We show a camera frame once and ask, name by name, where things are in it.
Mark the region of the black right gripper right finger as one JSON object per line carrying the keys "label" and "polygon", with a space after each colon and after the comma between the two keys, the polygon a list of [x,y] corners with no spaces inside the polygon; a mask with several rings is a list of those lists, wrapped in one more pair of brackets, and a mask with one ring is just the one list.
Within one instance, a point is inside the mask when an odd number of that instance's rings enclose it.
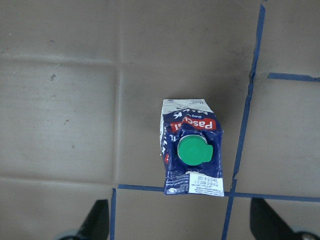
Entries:
{"label": "black right gripper right finger", "polygon": [[263,198],[250,201],[249,227],[256,240],[318,240],[319,235],[294,231]]}

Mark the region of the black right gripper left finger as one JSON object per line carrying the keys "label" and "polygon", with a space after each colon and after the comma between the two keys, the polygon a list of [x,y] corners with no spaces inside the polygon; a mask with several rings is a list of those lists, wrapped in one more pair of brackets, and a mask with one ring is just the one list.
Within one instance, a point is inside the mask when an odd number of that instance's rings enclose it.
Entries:
{"label": "black right gripper left finger", "polygon": [[83,223],[76,230],[56,235],[54,240],[107,240],[110,233],[110,212],[107,199],[96,200]]}

